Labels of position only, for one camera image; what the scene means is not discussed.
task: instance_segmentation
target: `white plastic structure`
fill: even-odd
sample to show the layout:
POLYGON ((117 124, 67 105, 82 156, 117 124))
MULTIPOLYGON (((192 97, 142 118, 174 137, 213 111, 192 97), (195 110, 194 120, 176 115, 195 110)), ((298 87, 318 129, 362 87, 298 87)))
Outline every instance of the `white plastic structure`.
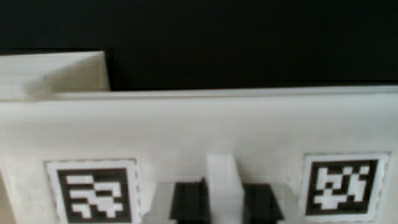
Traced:
POLYGON ((243 188, 231 154, 208 155, 211 224, 242 224, 243 188))
POLYGON ((369 223, 396 222, 396 86, 108 92, 103 53, 60 55, 0 57, 0 169, 16 224, 60 224, 46 161, 140 161, 142 224, 154 224, 158 183, 170 190, 201 180, 217 153, 234 156, 243 182, 290 186, 286 200, 275 192, 284 222, 306 223, 290 207, 304 156, 369 152, 391 153, 369 223))
POLYGON ((0 100, 108 89, 103 52, 0 57, 0 100))

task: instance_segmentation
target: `white divider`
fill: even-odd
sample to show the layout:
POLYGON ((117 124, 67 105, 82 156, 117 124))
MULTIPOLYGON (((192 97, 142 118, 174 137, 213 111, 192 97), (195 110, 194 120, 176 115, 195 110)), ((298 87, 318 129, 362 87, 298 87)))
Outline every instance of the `white divider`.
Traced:
POLYGON ((208 155, 208 190, 213 224, 242 224, 243 188, 231 154, 208 155))

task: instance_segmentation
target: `black background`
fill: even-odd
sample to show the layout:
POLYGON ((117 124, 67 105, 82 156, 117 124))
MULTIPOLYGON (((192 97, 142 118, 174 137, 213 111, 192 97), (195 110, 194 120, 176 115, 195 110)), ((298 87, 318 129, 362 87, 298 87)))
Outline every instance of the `black background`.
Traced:
POLYGON ((0 48, 107 50, 112 90, 396 84, 398 1, 2 1, 0 48))

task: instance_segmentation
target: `black slot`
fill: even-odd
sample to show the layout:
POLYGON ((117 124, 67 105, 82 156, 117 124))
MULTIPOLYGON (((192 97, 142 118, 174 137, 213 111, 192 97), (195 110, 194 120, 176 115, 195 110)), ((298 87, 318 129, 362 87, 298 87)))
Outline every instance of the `black slot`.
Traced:
POLYGON ((284 220, 268 184, 245 184, 243 224, 277 224, 284 220))
POLYGON ((197 183, 176 183, 170 219, 178 224, 210 224, 210 198, 208 185, 202 180, 197 183))

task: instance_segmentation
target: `white surface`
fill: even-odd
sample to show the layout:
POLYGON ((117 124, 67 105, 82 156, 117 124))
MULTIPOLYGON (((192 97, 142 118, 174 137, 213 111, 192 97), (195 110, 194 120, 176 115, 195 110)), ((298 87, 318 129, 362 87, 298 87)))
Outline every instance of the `white surface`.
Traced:
POLYGON ((14 224, 14 216, 12 216, 12 210, 11 210, 11 204, 9 204, 9 196, 3 186, 3 178, 0 175, 0 223, 2 224, 14 224))
POLYGON ((208 155, 208 193, 213 224, 242 224, 243 188, 231 154, 208 155))
POLYGON ((0 56, 0 100, 108 89, 103 52, 0 56))
POLYGON ((162 99, 92 93, 0 103, 0 162, 18 224, 59 223, 48 160, 138 158, 147 211, 156 182, 206 176, 208 153, 234 155, 243 181, 288 183, 298 195, 306 153, 385 151, 393 153, 373 223, 394 223, 398 91, 316 89, 162 99))
MULTIPOLYGON (((59 170, 75 170, 75 169, 126 169, 126 178, 128 178, 128 194, 130 194, 130 209, 131 209, 131 224, 140 223, 142 221, 142 212, 140 212, 140 192, 138 192, 138 167, 135 160, 87 160, 87 161, 51 161, 46 162, 46 170, 50 175, 51 181, 51 190, 53 190, 53 197, 57 203, 57 214, 60 223, 67 224, 67 215, 66 215, 66 207, 64 207, 64 197, 60 192, 60 181, 59 181, 59 170)), ((75 183, 91 182, 92 176, 87 178, 76 178, 71 176, 67 181, 75 183)), ((115 216, 115 211, 123 210, 123 204, 114 203, 112 197, 98 197, 94 190, 71 190, 69 191, 71 198, 87 198, 89 204, 98 206, 98 211, 107 212, 107 217, 115 216)), ((83 214, 83 218, 91 218, 91 209, 87 206, 73 205, 73 211, 80 211, 83 214)))
MULTIPOLYGON (((307 205, 307 189, 309 189, 309 175, 311 175, 313 162, 316 162, 316 161, 322 161, 322 162, 325 162, 325 161, 355 161, 355 160, 378 160, 368 213, 355 214, 355 215, 320 215, 320 216, 311 215, 311 216, 307 216, 307 219, 313 222, 359 222, 359 221, 369 222, 375 220, 384 179, 385 179, 385 166, 387 166, 387 160, 389 160, 389 153, 385 153, 385 152, 306 155, 302 191, 300 191, 300 210, 302 210, 302 215, 304 215, 306 205, 307 205)), ((325 185, 327 182, 334 182, 337 185, 341 185, 343 175, 329 175, 325 173, 325 171, 327 171, 325 169, 320 169, 322 179, 318 179, 316 188, 318 188, 318 184, 323 183, 323 185, 325 185)), ((357 195, 362 196, 361 192, 364 192, 364 186, 361 186, 361 184, 362 184, 361 181, 353 181, 353 182, 352 181, 353 180, 350 180, 348 194, 353 194, 353 192, 355 192, 355 198, 357 198, 357 195)), ((325 195, 316 196, 314 200, 318 203, 322 203, 323 209, 334 209, 334 208, 337 208, 337 203, 346 201, 346 195, 336 196, 336 195, 332 195, 332 190, 327 190, 325 195)))

